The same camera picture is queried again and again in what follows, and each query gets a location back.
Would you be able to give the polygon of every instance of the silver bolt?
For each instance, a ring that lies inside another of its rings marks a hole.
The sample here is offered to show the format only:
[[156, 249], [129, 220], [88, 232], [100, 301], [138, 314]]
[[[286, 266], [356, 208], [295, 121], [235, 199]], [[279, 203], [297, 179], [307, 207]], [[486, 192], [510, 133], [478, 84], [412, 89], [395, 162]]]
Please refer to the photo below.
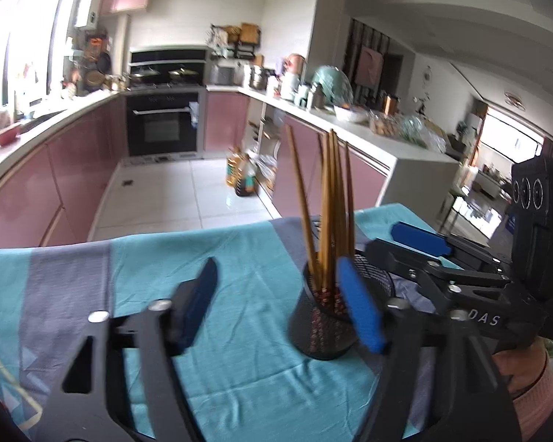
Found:
[[452, 320], [468, 320], [469, 314], [467, 311], [464, 311], [463, 309], [456, 309], [454, 311], [449, 312], [449, 317]]
[[172, 306], [172, 301], [169, 299], [158, 299], [152, 302], [147, 308], [150, 311], [165, 311]]
[[390, 298], [387, 301], [387, 306], [390, 309], [399, 309], [400, 311], [410, 307], [409, 301], [400, 298]]
[[89, 322], [104, 322], [109, 317], [107, 311], [94, 311], [88, 315]]

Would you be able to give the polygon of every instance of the white countertop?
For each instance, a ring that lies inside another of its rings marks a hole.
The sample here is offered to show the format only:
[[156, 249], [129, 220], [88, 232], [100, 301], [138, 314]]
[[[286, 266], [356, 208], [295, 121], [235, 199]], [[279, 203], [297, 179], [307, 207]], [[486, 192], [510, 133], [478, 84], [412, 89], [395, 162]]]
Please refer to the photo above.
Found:
[[16, 141], [6, 147], [0, 147], [0, 178], [4, 176], [18, 161], [29, 154], [40, 144], [62, 128], [76, 121], [88, 111], [100, 106], [105, 101], [115, 98], [118, 92], [99, 90], [85, 97], [77, 97], [73, 100], [63, 101], [67, 109], [60, 114], [39, 124], [30, 131], [21, 134]]
[[365, 123], [356, 124], [340, 121], [334, 114], [321, 110], [312, 109], [307, 111], [306, 109], [298, 108], [286, 100], [269, 97], [264, 92], [255, 91], [250, 88], [219, 85], [208, 85], [207, 90], [214, 92], [239, 92], [286, 111], [292, 116], [316, 126], [317, 128], [323, 129], [324, 131], [335, 129], [341, 140], [347, 141], [349, 145], [384, 163], [390, 168], [393, 168], [398, 159], [458, 164], [457, 161], [448, 157], [446, 154], [425, 150], [424, 148], [404, 141], [392, 140], [379, 136], [373, 133]]

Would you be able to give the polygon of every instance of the black mesh cup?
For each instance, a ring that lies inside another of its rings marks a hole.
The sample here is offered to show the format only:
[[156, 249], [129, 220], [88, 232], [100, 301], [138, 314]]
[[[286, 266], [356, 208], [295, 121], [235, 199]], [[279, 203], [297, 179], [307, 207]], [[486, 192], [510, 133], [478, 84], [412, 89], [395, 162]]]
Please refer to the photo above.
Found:
[[[394, 297], [395, 288], [387, 272], [370, 265], [358, 252], [354, 255], [354, 264], [367, 283], [381, 285], [389, 297]], [[345, 354], [358, 339], [341, 295], [335, 294], [334, 299], [334, 307], [324, 305], [319, 296], [311, 291], [311, 276], [306, 263], [303, 268], [303, 287], [289, 318], [288, 335], [299, 351], [313, 359], [336, 359]]]

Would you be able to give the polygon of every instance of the oven door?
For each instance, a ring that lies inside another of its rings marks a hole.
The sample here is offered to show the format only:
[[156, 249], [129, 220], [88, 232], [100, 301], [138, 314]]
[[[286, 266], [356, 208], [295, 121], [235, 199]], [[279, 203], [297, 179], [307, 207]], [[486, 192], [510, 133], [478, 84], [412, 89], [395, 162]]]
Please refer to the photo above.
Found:
[[196, 152], [198, 95], [145, 98], [128, 98], [129, 156]]

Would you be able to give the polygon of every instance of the sink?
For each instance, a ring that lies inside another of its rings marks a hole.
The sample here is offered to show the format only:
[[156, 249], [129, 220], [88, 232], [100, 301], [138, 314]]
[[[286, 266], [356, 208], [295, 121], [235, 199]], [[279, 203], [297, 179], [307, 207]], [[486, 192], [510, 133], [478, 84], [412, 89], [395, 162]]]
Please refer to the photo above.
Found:
[[41, 115], [39, 117], [34, 117], [33, 119], [27, 119], [27, 120], [21, 121], [22, 125], [21, 125], [20, 134], [26, 133], [26, 132], [30, 131], [31, 129], [36, 128], [41, 123], [44, 123], [45, 121], [47, 121], [48, 119], [51, 119], [52, 117], [58, 115], [62, 111], [65, 111], [65, 109], [60, 109], [59, 111], [54, 111], [53, 113], [46, 113], [46, 114]]

